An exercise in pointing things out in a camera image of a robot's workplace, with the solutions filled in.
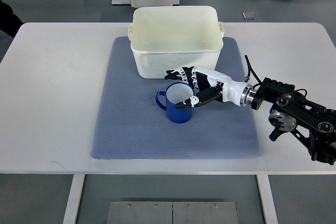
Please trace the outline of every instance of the metal plate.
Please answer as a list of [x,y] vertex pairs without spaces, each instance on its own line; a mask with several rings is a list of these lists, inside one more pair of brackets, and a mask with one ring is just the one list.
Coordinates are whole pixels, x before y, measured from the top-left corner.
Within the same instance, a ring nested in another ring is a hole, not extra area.
[[111,201],[108,224],[238,224],[235,202]]
[[172,224],[172,203],[111,201],[108,224]]
[[238,224],[235,202],[174,202],[174,224]]

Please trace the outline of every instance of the blue towel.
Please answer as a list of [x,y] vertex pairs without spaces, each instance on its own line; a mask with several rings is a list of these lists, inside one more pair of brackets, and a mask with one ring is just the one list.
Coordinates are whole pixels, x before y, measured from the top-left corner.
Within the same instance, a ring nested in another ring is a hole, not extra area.
[[[224,37],[216,70],[235,81],[245,77],[236,41]],[[171,83],[138,74],[128,37],[113,43],[97,116],[91,155],[98,159],[233,159],[259,156],[252,109],[213,101],[172,123],[155,103]]]

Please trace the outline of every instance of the black cable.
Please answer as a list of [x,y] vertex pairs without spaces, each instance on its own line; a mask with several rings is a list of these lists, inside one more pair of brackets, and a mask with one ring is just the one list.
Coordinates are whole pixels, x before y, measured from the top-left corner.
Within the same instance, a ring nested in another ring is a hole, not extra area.
[[296,91],[296,92],[298,92],[298,91],[304,91],[305,93],[304,93],[304,97],[306,97],[307,96],[307,90],[306,89],[297,89],[297,90],[294,90],[294,91]]
[[256,80],[258,81],[258,83],[262,83],[262,81],[258,78],[257,74],[254,72],[251,64],[250,64],[250,61],[248,60],[248,57],[247,55],[245,55],[245,60],[246,60],[246,63],[247,63],[247,69],[248,69],[248,77],[250,75],[250,73],[252,72],[253,76],[256,78]]

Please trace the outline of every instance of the person's leg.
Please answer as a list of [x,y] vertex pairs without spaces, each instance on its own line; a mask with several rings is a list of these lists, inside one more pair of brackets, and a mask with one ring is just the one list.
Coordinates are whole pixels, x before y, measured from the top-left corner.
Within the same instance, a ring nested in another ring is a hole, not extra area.
[[14,38],[23,22],[13,13],[12,8],[1,0],[0,14],[0,30]]

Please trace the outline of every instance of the robotic hand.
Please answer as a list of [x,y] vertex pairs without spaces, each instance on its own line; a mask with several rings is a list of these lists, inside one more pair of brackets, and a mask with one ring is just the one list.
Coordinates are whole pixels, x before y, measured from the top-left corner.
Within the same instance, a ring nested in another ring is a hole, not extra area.
[[180,80],[188,83],[198,94],[180,102],[176,108],[190,108],[205,105],[213,100],[231,101],[238,106],[246,106],[253,87],[246,82],[233,81],[231,77],[204,67],[181,68],[168,70],[165,79]]
[[[245,81],[236,82],[225,74],[204,67],[168,70],[165,79],[180,80],[199,90],[195,96],[177,103],[176,108],[197,107],[216,100],[231,101],[238,106],[250,105],[258,110],[263,101],[270,102],[268,120],[275,127],[269,136],[272,141],[290,132],[308,149],[311,160],[330,165],[336,161],[336,111],[308,101],[306,90],[303,90],[306,92],[303,95],[300,93],[302,90],[295,90],[294,85],[269,78],[261,82],[257,77],[259,88],[255,90],[247,84],[249,75]],[[308,137],[297,130],[298,125],[309,130]]]

